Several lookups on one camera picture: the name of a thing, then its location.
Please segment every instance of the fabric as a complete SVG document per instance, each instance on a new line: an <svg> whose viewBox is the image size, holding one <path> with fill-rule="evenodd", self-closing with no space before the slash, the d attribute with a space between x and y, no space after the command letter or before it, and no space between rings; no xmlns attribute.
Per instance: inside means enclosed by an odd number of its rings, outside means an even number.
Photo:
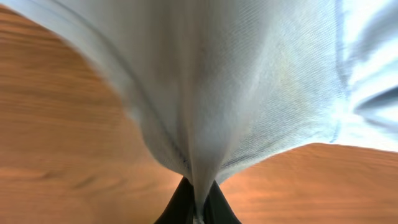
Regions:
<svg viewBox="0 0 398 224"><path fill-rule="evenodd" d="M398 151L396 0L3 0L120 94L194 186L313 142Z"/></svg>

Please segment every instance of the wooden floor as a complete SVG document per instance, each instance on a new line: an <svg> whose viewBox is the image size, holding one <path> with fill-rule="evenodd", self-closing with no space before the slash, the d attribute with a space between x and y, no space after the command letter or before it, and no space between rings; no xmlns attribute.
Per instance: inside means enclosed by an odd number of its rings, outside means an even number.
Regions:
<svg viewBox="0 0 398 224"><path fill-rule="evenodd" d="M0 7L0 223L153 223L180 176L53 34ZM243 223L398 223L398 154L311 145L221 185Z"/></svg>

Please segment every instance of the wood grain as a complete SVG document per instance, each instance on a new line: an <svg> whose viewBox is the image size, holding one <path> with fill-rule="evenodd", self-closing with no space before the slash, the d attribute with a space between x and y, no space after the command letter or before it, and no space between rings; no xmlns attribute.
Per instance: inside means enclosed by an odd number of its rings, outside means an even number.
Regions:
<svg viewBox="0 0 398 224"><path fill-rule="evenodd" d="M0 7L0 223L153 223L180 176L72 49ZM314 144L221 185L243 223L398 223L398 155Z"/></svg>

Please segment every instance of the wrinkled fabric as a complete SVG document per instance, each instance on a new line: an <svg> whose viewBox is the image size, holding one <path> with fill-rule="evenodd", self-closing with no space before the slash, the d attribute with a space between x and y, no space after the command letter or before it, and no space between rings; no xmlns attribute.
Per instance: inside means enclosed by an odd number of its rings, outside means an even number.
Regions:
<svg viewBox="0 0 398 224"><path fill-rule="evenodd" d="M313 142L398 151L397 1L3 0L84 55L194 186Z"/></svg>

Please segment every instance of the garment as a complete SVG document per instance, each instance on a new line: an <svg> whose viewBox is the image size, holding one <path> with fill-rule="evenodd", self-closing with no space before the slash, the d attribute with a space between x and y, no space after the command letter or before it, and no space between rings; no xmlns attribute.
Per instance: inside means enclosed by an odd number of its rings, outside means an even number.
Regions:
<svg viewBox="0 0 398 224"><path fill-rule="evenodd" d="M2 0L114 87L194 186L313 142L398 151L398 3Z"/></svg>

